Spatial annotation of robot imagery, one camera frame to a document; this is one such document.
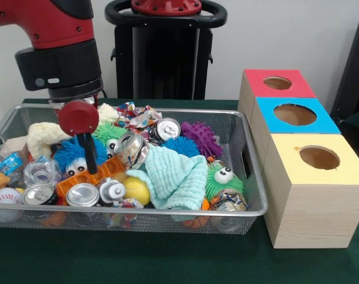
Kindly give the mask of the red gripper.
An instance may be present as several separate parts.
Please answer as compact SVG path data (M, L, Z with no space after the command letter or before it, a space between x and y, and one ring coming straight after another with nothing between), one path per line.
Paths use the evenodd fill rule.
M96 130L99 123L98 110L95 105L85 101L69 102L58 112L58 122L67 135L76 135L79 145L84 149L89 173L96 174L98 154L94 139L90 134Z

